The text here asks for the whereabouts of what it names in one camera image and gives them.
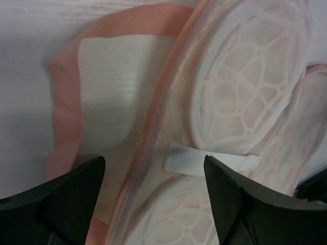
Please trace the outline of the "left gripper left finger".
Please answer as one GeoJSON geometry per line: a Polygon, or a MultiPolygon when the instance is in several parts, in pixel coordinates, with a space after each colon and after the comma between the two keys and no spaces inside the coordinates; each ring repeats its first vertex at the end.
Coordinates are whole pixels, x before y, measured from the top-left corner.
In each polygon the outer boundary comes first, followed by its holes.
{"type": "Polygon", "coordinates": [[[1,199],[1,244],[85,244],[104,174],[98,156],[1,199]]]}

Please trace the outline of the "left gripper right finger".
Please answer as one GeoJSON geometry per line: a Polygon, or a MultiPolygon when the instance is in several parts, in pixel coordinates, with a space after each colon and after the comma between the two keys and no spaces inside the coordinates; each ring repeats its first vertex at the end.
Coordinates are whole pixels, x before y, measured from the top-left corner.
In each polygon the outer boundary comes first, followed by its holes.
{"type": "Polygon", "coordinates": [[[219,244],[326,244],[326,205],[253,181],[212,156],[205,180],[219,244]]]}

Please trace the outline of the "floral mesh laundry bag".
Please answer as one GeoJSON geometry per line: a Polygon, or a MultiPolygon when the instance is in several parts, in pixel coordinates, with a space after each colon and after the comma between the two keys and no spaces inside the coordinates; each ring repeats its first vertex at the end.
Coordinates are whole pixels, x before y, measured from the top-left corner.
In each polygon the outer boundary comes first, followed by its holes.
{"type": "Polygon", "coordinates": [[[212,155],[277,192],[320,167],[326,64],[308,1],[143,5],[106,15],[49,61],[55,149],[46,178],[98,154],[86,244],[218,244],[212,155]]]}

